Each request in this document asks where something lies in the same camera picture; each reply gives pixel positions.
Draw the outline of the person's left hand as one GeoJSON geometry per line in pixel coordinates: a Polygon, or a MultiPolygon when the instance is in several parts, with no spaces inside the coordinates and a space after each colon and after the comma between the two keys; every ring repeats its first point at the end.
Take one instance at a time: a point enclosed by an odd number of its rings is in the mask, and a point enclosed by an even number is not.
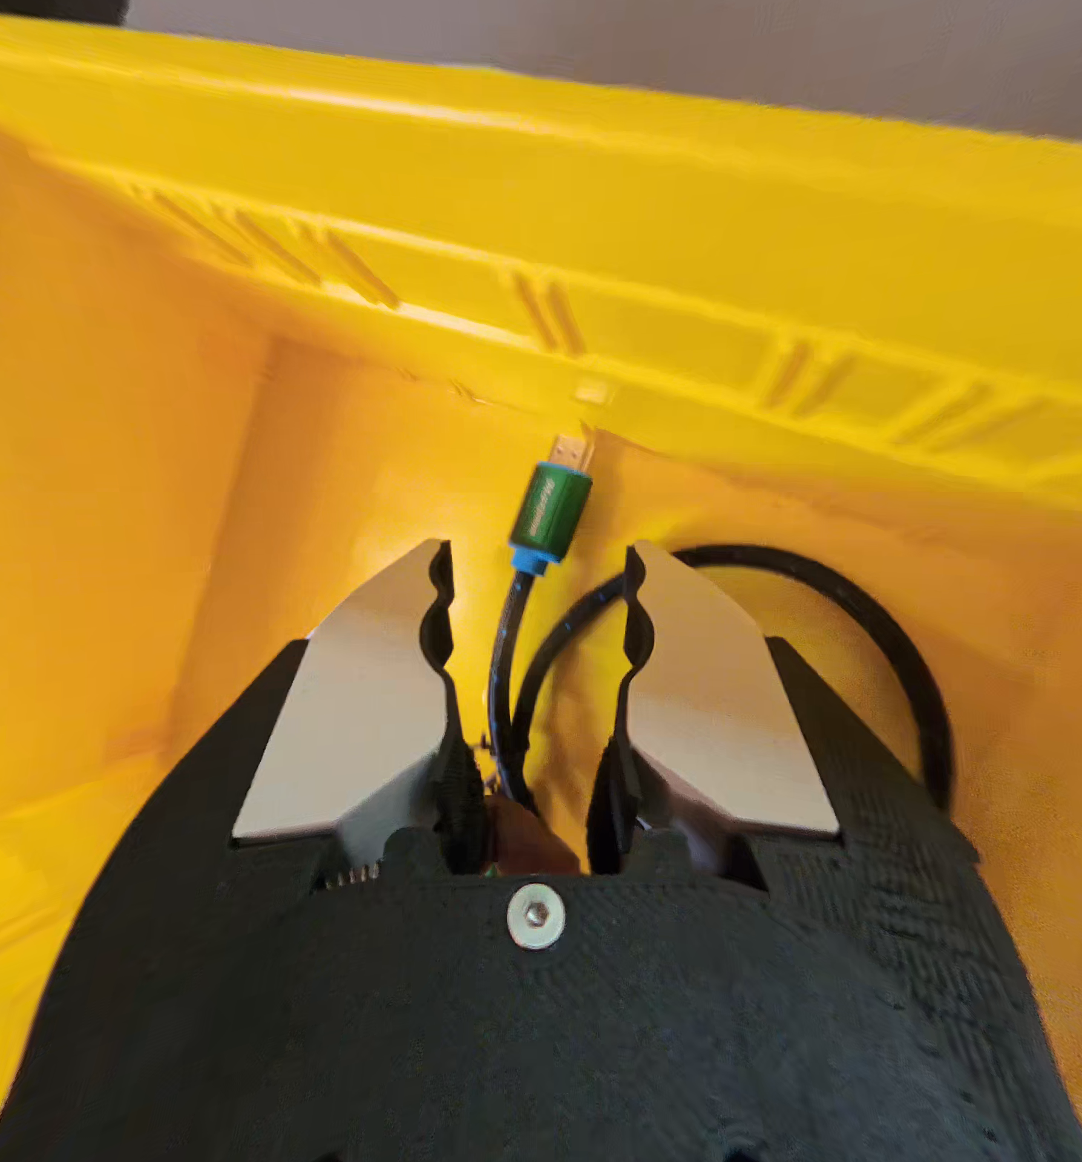
{"type": "Polygon", "coordinates": [[[484,871],[533,879],[581,874],[578,854],[527,807],[496,793],[486,797],[486,811],[484,871]]]}

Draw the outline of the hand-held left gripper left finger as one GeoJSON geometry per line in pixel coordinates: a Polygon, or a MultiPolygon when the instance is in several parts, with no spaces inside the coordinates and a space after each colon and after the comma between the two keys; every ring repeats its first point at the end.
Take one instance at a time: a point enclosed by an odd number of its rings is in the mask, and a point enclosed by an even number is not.
{"type": "Polygon", "coordinates": [[[238,845],[326,837],[340,874],[375,874],[389,837],[427,831],[455,874],[487,857],[486,791],[447,673],[449,541],[423,541],[304,641],[233,820],[238,845]]]}

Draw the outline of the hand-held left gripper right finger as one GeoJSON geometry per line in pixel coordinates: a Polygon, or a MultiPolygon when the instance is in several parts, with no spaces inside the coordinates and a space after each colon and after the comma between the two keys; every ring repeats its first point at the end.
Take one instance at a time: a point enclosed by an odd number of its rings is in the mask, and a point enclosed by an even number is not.
{"type": "Polygon", "coordinates": [[[701,874],[758,874],[753,839],[841,842],[791,699],[754,619],[650,541],[622,573],[627,670],[587,813],[593,874],[638,836],[682,839],[701,874]]]}

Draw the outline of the yellow plastic bin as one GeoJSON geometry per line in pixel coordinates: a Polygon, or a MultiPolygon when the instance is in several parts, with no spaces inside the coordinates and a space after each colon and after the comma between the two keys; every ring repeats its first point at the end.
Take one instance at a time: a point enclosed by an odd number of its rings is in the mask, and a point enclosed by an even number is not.
{"type": "Polygon", "coordinates": [[[1082,1158],[1082,144],[0,15],[0,1158],[1082,1158]],[[578,876],[232,839],[423,541],[578,876]],[[837,845],[592,873],[638,541],[837,845]]]}

